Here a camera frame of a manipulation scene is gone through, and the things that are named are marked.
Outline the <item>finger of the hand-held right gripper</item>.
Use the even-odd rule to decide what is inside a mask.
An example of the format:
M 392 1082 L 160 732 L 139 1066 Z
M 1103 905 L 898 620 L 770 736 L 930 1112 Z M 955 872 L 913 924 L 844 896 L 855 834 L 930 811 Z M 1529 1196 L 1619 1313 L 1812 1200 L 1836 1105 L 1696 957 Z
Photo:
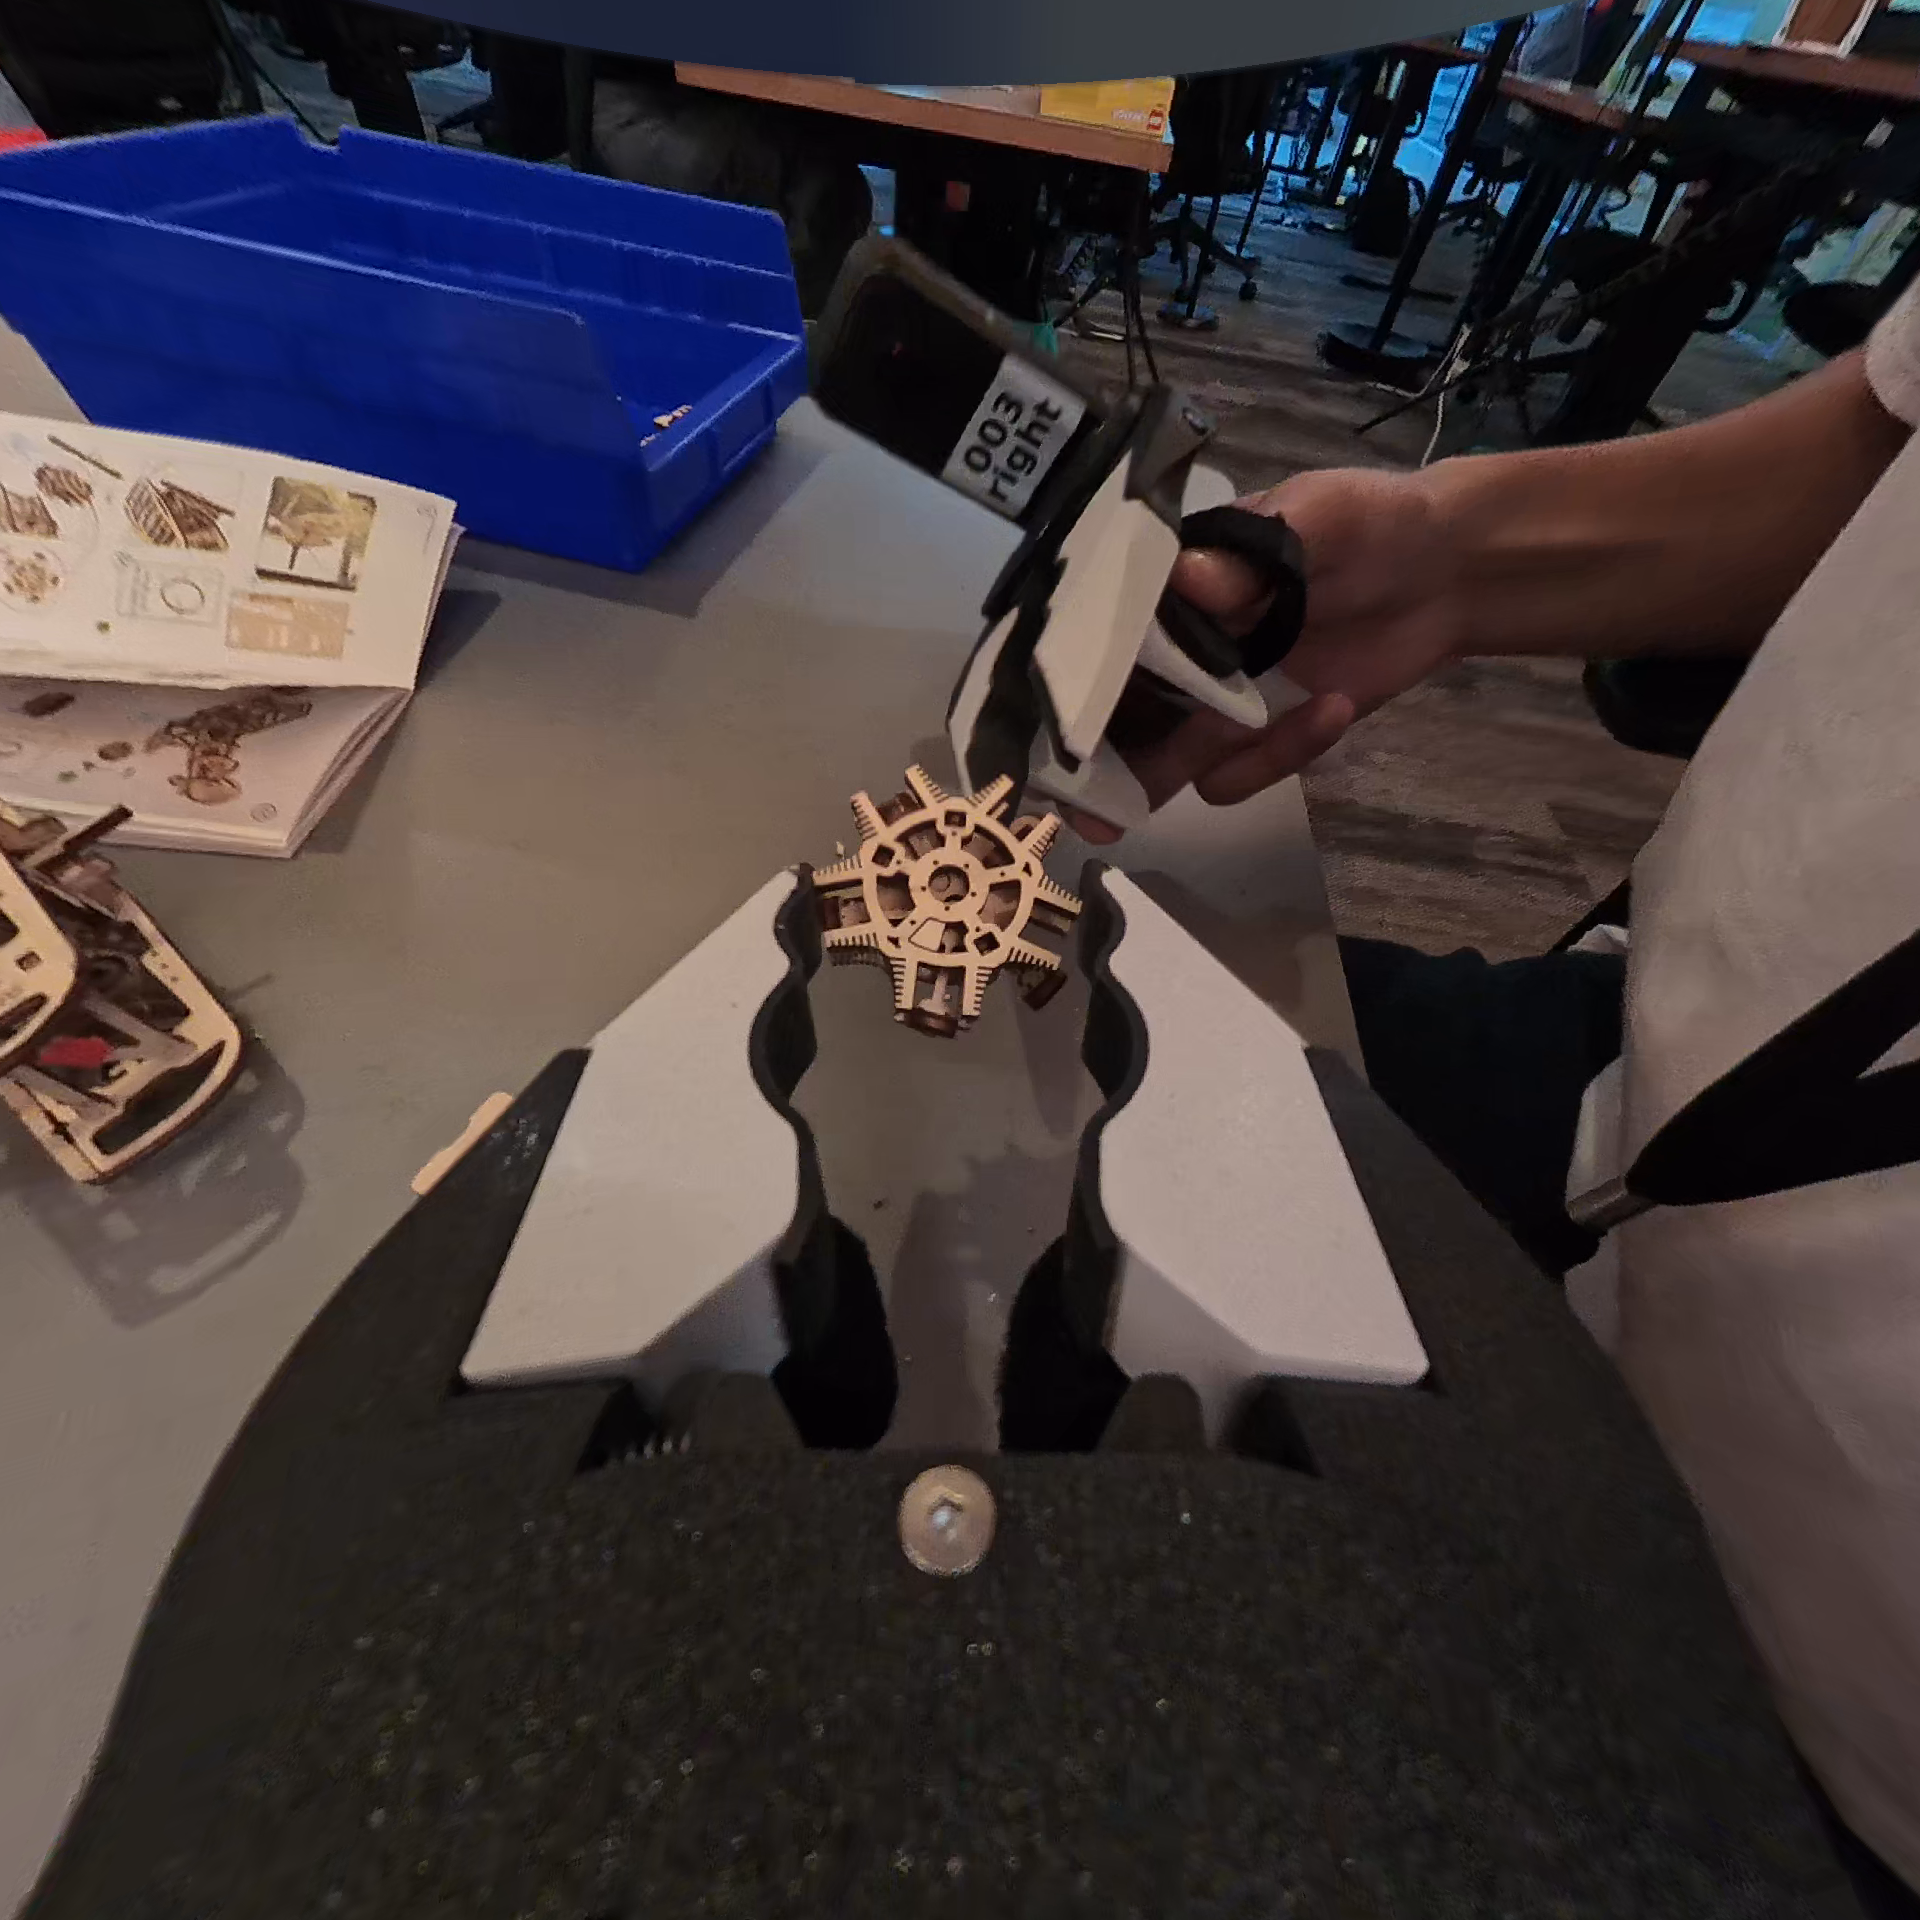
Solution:
M 947 736 L 965 794 L 997 779 L 1022 794 L 1037 743 L 1037 695 L 1032 684 L 1032 621 L 1001 617 L 976 644 L 947 712 Z
M 1119 451 L 1083 511 L 1022 587 L 1004 646 L 1004 764 L 1052 743 L 1090 758 L 1135 675 L 1181 554 L 1177 511 L 1153 502 L 1157 465 Z

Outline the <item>black office chair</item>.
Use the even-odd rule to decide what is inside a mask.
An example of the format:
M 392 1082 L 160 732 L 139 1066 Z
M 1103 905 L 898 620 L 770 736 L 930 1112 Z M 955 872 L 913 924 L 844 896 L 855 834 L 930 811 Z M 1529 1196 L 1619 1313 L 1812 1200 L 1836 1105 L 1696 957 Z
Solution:
M 1213 267 L 1241 275 L 1240 300 L 1257 298 L 1257 259 L 1220 236 L 1220 213 L 1232 193 L 1261 197 L 1265 174 L 1254 166 L 1252 141 L 1265 129 L 1275 95 L 1275 66 L 1213 70 L 1177 77 L 1169 130 L 1171 157 L 1153 187 L 1147 246 L 1166 246 L 1177 287 L 1162 303 L 1162 321 L 1187 331 L 1214 330 L 1218 314 L 1202 303 Z

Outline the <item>yellow box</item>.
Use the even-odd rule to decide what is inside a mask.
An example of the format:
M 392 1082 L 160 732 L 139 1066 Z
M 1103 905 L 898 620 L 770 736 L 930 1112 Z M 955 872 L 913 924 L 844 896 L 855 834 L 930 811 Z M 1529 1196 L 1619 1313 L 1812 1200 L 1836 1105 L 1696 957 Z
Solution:
M 1037 113 L 1056 124 L 1122 130 L 1165 145 L 1177 89 L 1177 77 L 1044 83 L 1037 89 Z

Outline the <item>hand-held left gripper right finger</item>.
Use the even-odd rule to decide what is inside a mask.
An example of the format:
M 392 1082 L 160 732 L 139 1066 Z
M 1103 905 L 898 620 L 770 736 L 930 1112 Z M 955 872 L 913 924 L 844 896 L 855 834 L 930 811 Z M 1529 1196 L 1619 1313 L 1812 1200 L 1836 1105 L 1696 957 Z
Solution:
M 1130 1377 L 1182 1377 L 1206 1436 L 1257 1380 L 1414 1388 L 1423 1340 L 1308 1042 L 1138 880 L 1083 869 L 1071 1330 Z

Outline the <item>square wooden plate with holes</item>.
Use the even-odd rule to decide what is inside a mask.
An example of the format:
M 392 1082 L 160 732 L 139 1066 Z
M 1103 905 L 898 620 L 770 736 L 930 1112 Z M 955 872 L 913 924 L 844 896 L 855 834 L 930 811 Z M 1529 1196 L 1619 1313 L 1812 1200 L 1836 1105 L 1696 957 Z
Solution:
M 467 1114 L 461 1132 L 439 1145 L 414 1173 L 411 1193 L 416 1197 L 429 1196 L 446 1173 L 477 1145 L 488 1136 L 488 1132 L 513 1109 L 516 1093 L 509 1090 L 493 1090 L 488 1093 L 473 1114 Z

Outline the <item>person's dark jeans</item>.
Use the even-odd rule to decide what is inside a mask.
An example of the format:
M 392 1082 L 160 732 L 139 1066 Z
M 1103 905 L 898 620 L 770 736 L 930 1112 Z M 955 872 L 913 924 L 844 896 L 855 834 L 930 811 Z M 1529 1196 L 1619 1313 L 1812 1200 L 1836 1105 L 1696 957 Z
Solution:
M 1598 1248 L 1566 1211 L 1582 1097 L 1619 1055 L 1626 960 L 1492 960 L 1344 936 L 1340 967 L 1378 1098 L 1548 1275 Z

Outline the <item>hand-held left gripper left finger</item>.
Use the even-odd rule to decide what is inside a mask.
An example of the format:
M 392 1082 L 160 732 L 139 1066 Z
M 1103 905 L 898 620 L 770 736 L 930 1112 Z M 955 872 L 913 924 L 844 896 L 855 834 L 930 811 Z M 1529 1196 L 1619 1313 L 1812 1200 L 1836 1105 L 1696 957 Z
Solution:
M 770 1374 L 824 1228 L 793 1090 L 824 960 L 811 869 L 781 869 L 587 1049 L 461 1360 L 470 1388 Z

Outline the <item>blue plastic bin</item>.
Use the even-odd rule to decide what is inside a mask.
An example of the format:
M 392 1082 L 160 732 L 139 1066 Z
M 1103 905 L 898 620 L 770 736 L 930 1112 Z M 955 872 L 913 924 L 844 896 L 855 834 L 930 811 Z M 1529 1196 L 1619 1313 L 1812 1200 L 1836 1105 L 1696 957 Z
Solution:
M 92 421 L 404 483 L 615 570 L 808 392 L 772 211 L 286 118 L 9 153 L 3 317 Z

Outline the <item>person's right hand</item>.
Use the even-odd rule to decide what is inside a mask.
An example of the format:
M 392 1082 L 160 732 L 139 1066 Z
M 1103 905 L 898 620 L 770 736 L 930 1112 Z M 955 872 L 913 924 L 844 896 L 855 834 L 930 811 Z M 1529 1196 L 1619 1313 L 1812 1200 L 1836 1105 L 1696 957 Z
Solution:
M 1305 610 L 1285 671 L 1305 697 L 1264 727 L 1197 711 L 1131 747 L 1126 764 L 1150 810 L 1187 787 L 1213 806 L 1246 802 L 1456 656 L 1480 465 L 1456 456 L 1418 471 L 1316 469 L 1237 498 L 1300 545 Z

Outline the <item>grey desk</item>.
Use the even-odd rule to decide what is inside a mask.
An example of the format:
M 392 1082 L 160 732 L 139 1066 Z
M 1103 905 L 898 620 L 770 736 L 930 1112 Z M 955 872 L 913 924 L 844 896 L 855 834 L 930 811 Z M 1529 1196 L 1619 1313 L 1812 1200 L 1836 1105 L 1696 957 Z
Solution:
M 158 1578 L 245 1412 L 411 1204 L 470 1106 L 517 1090 L 774 869 L 828 858 L 847 794 L 949 772 L 945 705 L 1012 530 L 811 402 L 648 570 L 467 536 L 422 692 L 290 861 L 130 853 L 139 901 L 238 1000 L 264 1066 L 108 1187 L 3 1124 L 3 1913 L 93 1767 Z M 1126 853 L 1165 905 L 1352 1050 L 1296 785 L 1177 802 Z M 935 1042 L 828 967 L 805 1082 L 876 1263 L 934 1232 L 938 1333 L 900 1421 L 981 1435 L 986 1330 L 1060 1231 L 1079 990 Z

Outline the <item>wooden biplane model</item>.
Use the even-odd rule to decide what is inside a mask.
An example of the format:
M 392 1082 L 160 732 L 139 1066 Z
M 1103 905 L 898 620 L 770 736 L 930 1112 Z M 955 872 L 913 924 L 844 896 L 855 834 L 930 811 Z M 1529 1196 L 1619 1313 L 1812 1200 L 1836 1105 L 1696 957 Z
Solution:
M 131 823 L 3 805 L 3 1106 L 79 1185 L 151 1161 L 235 1081 L 245 1035 L 120 881 Z

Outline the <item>wooden background table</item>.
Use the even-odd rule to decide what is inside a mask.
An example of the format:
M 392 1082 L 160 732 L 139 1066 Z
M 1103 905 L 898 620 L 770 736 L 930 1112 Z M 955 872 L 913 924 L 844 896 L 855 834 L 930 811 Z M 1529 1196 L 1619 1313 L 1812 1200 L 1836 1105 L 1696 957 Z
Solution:
M 965 137 L 1048 157 L 1075 157 L 1122 166 L 1138 174 L 1162 174 L 1171 157 L 1169 110 L 1146 99 L 1124 101 L 1122 113 L 1091 118 L 1071 114 L 1071 94 L 1095 95 L 1124 83 L 855 83 L 782 70 L 737 70 L 702 60 L 677 60 L 677 79 L 725 99 L 797 107 L 866 125 Z

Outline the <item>wooden radial engine model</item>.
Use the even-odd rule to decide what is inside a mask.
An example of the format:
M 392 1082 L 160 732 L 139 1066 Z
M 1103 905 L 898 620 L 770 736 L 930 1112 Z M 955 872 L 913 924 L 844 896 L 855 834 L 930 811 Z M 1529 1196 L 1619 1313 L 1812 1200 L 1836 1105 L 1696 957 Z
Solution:
M 1056 811 L 1018 811 L 1008 778 L 957 794 L 919 764 L 890 798 L 850 806 L 852 846 L 813 873 L 824 955 L 879 964 L 898 1023 L 955 1038 L 1001 978 L 1036 1007 L 1068 984 L 1083 905 L 1045 869 Z

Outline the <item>instruction booklet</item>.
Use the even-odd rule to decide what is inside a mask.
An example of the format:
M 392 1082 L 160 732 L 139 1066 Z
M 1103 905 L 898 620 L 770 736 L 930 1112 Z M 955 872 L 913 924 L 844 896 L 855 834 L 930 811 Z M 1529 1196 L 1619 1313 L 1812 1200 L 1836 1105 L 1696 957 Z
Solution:
M 411 703 L 446 496 L 3 412 L 3 798 L 292 854 Z

